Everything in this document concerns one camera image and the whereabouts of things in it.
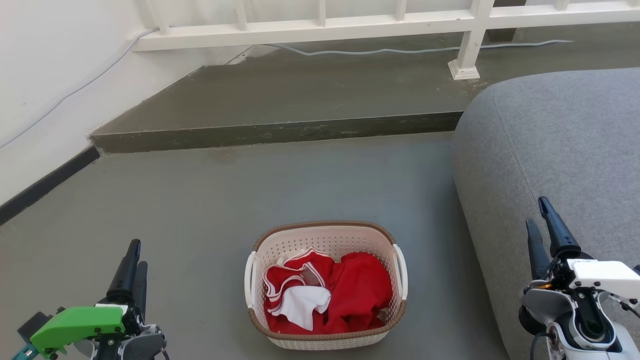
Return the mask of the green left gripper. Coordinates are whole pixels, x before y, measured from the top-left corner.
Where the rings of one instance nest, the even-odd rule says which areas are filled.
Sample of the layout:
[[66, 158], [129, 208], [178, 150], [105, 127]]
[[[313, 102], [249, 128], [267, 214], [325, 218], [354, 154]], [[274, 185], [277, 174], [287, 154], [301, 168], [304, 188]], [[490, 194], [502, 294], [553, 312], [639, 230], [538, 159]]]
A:
[[92, 360], [123, 360], [125, 343], [141, 337], [147, 307], [148, 264], [140, 260], [141, 241], [131, 240], [106, 292], [114, 303], [74, 306], [54, 316], [38, 316], [30, 344], [43, 358], [54, 360], [66, 346], [90, 341]]

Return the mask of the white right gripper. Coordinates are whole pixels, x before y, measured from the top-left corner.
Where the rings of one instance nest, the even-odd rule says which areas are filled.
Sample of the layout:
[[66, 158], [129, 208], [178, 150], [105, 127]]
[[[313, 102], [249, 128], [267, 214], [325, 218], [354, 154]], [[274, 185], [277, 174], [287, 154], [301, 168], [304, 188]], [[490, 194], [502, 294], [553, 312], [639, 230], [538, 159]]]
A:
[[546, 196], [538, 198], [542, 218], [550, 236], [550, 264], [543, 237], [537, 223], [527, 218], [527, 246], [532, 282], [524, 289], [549, 290], [562, 293], [583, 291], [610, 294], [624, 302], [640, 299], [640, 276], [635, 269], [618, 260], [576, 259], [581, 247], [562, 217]]

